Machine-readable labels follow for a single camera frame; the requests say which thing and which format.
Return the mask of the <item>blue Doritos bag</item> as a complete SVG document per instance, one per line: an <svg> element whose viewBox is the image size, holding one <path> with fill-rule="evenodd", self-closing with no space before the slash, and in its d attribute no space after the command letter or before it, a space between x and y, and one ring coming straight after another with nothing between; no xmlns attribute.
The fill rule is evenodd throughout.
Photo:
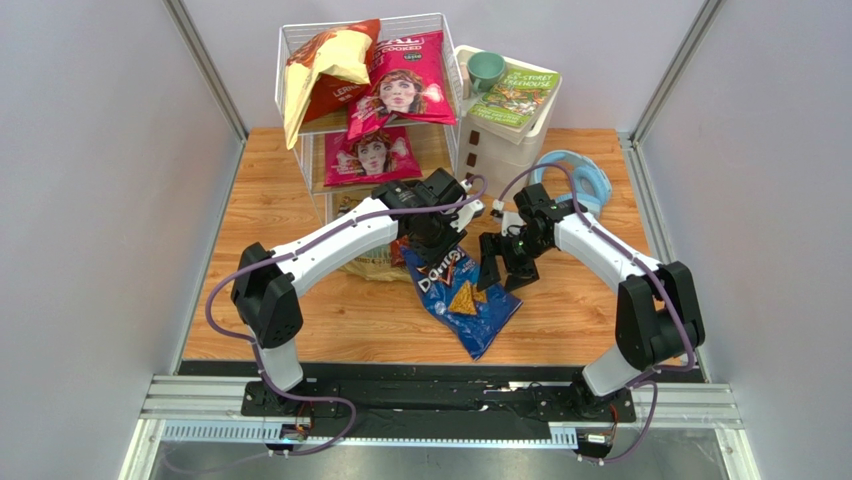
<svg viewBox="0 0 852 480"><path fill-rule="evenodd" d="M431 267L407 246L400 252L425 310L454 333L474 361L523 305L499 284L480 290L480 265L459 246Z"/></svg>

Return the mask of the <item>pink Real chips bag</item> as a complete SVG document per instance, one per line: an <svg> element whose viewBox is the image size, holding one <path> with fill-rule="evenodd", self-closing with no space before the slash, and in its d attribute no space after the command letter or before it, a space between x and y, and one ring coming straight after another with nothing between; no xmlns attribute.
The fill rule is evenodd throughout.
<svg viewBox="0 0 852 480"><path fill-rule="evenodd" d="M444 33L434 30L378 43L370 85L348 107L349 141L404 120L454 125L456 114L443 81Z"/></svg>
<svg viewBox="0 0 852 480"><path fill-rule="evenodd" d="M325 138L327 187L383 183L422 175L405 127L379 129L357 140L345 133Z"/></svg>

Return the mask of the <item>tan kettle chips bag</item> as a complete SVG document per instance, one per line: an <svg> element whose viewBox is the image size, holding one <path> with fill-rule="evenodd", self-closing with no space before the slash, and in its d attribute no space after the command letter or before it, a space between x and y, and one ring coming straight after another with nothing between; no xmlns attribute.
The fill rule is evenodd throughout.
<svg viewBox="0 0 852 480"><path fill-rule="evenodd" d="M346 215L369 197L370 189L347 190L333 193L327 209L329 220L335 220ZM341 270L358 275L370 281L411 281L407 267L392 267L390 262L389 244L369 250L341 267Z"/></svg>

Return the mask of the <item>cream orange chips bag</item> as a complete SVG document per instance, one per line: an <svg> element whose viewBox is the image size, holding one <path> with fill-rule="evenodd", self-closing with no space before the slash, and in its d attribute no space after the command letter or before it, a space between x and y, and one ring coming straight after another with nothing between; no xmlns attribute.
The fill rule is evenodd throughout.
<svg viewBox="0 0 852 480"><path fill-rule="evenodd" d="M381 30L378 18L333 26L285 56L279 109L289 149L302 126L363 93Z"/></svg>

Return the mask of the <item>red Doritos bag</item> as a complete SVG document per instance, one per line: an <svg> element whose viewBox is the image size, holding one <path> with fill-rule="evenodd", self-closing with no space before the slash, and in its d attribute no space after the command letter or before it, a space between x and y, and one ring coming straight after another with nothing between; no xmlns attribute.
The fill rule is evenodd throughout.
<svg viewBox="0 0 852 480"><path fill-rule="evenodd" d="M402 237L389 244L390 262L392 267L404 268L406 266L403 249L409 246L408 237Z"/></svg>

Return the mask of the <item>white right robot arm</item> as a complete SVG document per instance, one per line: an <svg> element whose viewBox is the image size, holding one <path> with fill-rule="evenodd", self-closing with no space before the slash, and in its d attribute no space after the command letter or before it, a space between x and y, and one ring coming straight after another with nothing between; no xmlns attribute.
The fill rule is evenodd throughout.
<svg viewBox="0 0 852 480"><path fill-rule="evenodd" d="M500 200L492 204L502 227L479 237L479 289L526 287L540 277L537 259L558 250L589 268L617 297L614 345L571 380L568 404L576 416L595 419L665 361L695 357L705 330L685 264L664 264L638 252L578 201L557 201L540 184L523 188L514 202L514 212Z"/></svg>

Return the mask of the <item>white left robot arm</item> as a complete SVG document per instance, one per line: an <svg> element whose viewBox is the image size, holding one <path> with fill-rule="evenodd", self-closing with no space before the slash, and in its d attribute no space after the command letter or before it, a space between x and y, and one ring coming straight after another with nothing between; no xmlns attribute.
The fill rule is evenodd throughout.
<svg viewBox="0 0 852 480"><path fill-rule="evenodd" d="M267 390L294 393L304 379L295 338L304 325L301 298L344 264L404 239L427 268L441 265L484 210L470 180L439 168L424 180L393 180L375 187L342 216L290 243L247 247L229 278L230 298L248 328L247 340Z"/></svg>

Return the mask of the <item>light blue headphones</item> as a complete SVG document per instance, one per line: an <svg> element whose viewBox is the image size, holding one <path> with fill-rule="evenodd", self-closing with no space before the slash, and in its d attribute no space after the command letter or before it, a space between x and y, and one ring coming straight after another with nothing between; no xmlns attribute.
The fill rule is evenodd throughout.
<svg viewBox="0 0 852 480"><path fill-rule="evenodd" d="M556 198L557 202L571 202L576 198L596 220L610 201L612 185L606 173L590 158L570 150L554 150L544 154L537 165L566 162L571 166L575 187L571 193Z"/></svg>

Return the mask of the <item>white drawer cabinet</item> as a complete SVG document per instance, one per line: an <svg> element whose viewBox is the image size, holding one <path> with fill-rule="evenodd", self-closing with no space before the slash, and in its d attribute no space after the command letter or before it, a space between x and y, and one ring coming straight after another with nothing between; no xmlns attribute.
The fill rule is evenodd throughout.
<svg viewBox="0 0 852 480"><path fill-rule="evenodd" d="M556 72L509 57L505 58L505 62L504 76L511 67ZM497 197L514 177L531 167L543 146L561 84L562 75L556 92L539 110L538 117L522 129L499 127L474 119L468 111L485 92L471 92L471 96L462 103L456 178L465 180L473 175L482 175L489 182L486 194Z"/></svg>

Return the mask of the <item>green treehouse book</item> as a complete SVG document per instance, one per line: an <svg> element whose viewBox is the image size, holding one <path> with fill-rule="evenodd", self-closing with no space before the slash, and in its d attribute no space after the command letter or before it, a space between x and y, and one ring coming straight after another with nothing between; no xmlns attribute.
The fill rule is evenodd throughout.
<svg viewBox="0 0 852 480"><path fill-rule="evenodd" d="M505 76L485 92L468 114L510 129L522 129L538 117L561 82L557 72L511 67Z"/></svg>

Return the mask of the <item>pink cube adapter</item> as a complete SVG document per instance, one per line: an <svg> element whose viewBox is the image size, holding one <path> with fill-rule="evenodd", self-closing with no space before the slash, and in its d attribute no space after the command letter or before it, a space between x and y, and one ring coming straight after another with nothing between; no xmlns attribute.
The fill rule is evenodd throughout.
<svg viewBox="0 0 852 480"><path fill-rule="evenodd" d="M467 63L466 62L460 62L459 63L459 70L460 70L460 79L461 79L461 85L462 85L462 98L464 100L466 100L471 96L471 85L472 85L471 77L470 77L470 74L469 74L469 71L468 71L468 68L467 68Z"/></svg>

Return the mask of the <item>green mug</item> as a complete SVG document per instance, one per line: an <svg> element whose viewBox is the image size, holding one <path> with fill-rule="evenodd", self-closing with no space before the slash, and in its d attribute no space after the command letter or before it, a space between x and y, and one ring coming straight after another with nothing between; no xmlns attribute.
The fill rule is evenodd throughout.
<svg viewBox="0 0 852 480"><path fill-rule="evenodd" d="M487 92L504 76L506 62L503 56L490 52L476 52L466 62L471 80L471 90L476 93Z"/></svg>

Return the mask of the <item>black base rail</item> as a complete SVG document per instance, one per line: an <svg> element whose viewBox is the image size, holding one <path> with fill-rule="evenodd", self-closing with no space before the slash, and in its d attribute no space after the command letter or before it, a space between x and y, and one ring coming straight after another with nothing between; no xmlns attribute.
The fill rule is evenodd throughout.
<svg viewBox="0 0 852 480"><path fill-rule="evenodd" d="M545 440L553 422L591 422L575 366L306 363L293 399L250 381L240 412L305 426L311 438Z"/></svg>

